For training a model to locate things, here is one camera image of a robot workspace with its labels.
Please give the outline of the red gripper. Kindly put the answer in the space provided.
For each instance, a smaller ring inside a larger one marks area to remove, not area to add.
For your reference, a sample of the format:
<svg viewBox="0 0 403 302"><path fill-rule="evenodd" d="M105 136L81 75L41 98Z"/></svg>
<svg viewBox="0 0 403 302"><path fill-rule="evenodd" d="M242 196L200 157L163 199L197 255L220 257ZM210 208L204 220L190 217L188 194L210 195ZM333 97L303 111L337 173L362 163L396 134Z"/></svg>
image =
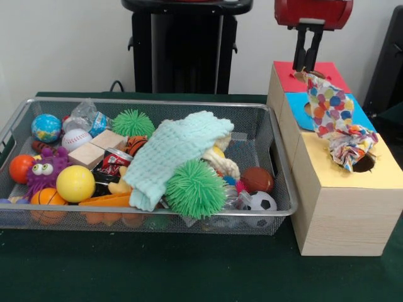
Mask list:
<svg viewBox="0 0 403 302"><path fill-rule="evenodd" d="M294 28L297 44L293 70L314 70L323 31L340 30L347 23L353 9L353 1L300 1L275 0L275 19L279 25ZM306 32L312 31L311 46L305 50Z"/></svg>

